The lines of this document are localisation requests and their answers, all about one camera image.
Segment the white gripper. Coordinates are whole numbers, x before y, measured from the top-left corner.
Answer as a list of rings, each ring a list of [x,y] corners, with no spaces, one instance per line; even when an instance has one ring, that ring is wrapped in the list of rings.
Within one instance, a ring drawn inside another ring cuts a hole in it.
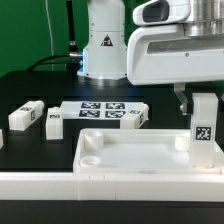
[[[138,28],[128,42],[127,77],[133,85],[175,83],[180,110],[192,115],[184,83],[224,80],[224,35],[186,37],[180,24]]]

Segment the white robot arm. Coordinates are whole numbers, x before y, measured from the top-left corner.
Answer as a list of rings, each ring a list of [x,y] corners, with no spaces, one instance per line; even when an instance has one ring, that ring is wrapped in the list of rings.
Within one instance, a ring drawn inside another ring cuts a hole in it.
[[[191,82],[224,80],[224,0],[148,0],[133,10],[137,29],[124,40],[122,0],[87,0],[89,41],[82,79],[103,85],[172,84],[185,114]]]

